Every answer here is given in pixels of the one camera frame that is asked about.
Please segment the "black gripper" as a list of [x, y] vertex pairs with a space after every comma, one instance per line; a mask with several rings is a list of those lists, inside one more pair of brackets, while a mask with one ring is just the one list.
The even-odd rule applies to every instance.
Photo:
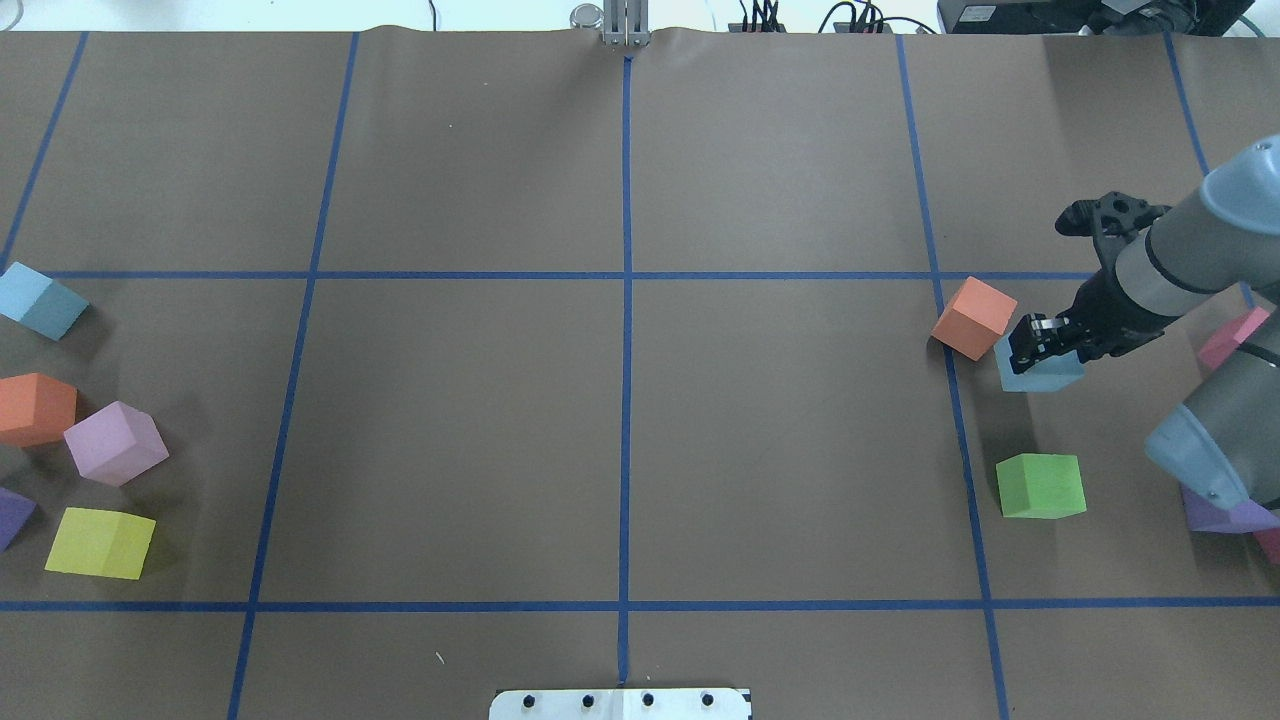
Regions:
[[1083, 363], [1120, 357], [1169, 327], [1169, 316], [1152, 313], [1130, 299], [1112, 270], [1098, 270], [1076, 291], [1073, 305], [1057, 316], [1027, 314], [1009, 334], [1009, 365], [1014, 375], [1037, 364], [1074, 352]]

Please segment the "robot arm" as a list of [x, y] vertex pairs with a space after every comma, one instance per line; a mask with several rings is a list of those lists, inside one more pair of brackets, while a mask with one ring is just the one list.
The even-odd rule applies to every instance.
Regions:
[[[1120, 357], [1221, 292], [1277, 301], [1277, 137], [1211, 170], [1180, 202], [1111, 192], [1066, 206], [1057, 233], [1087, 237], [1098, 270], [1066, 310], [1030, 313], [998, 351], [1024, 375], [1052, 357]], [[1146, 454], [1215, 507], [1276, 510], [1279, 325], [1271, 314], [1147, 437]]]

